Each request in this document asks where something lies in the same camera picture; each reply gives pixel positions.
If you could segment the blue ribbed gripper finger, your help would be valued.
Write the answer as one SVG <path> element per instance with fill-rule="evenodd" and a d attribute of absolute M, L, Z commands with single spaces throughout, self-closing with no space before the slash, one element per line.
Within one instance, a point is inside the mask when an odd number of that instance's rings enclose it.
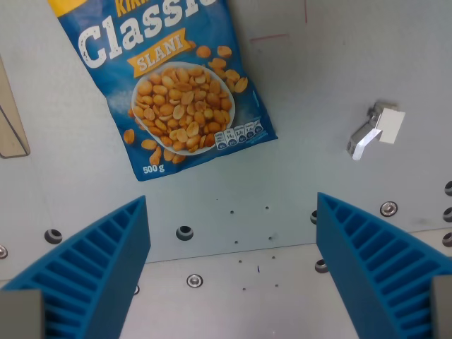
<path fill-rule="evenodd" d="M 433 338 L 432 279 L 451 274 L 449 258 L 324 193 L 316 244 L 359 338 Z"/>
<path fill-rule="evenodd" d="M 45 338 L 119 338 L 150 247 L 140 196 L 60 243 L 2 289 L 42 293 Z"/>

